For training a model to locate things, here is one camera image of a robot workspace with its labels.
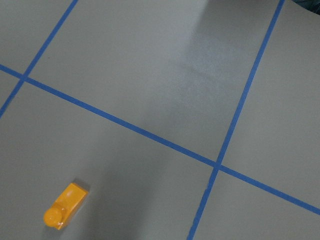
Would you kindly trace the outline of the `orange trapezoid block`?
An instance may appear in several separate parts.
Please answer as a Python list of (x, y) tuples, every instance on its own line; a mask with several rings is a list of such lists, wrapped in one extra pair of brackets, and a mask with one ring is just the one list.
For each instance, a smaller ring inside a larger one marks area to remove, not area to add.
[(60, 231), (73, 219), (82, 206), (89, 191), (77, 183), (70, 183), (43, 215), (47, 227)]

